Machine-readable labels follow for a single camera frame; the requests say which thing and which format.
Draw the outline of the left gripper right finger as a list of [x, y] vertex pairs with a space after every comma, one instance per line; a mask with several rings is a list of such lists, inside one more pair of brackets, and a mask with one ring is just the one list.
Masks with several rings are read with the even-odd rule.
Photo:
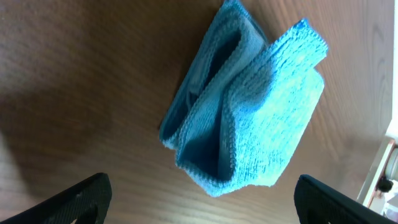
[[301, 175], [294, 191], [301, 224], [395, 224], [310, 175]]

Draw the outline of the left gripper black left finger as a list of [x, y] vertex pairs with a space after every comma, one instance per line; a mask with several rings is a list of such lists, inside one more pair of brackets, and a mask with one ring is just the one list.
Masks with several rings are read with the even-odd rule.
[[103, 224], [112, 197], [105, 173], [97, 173], [1, 224]]

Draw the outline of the blue microfiber cloth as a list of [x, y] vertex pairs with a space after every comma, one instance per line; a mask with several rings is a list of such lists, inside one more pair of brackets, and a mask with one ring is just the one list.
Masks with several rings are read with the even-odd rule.
[[159, 129], [177, 167], [213, 197], [274, 185], [323, 92], [315, 67], [327, 52], [307, 20], [269, 43], [239, 1], [225, 1]]

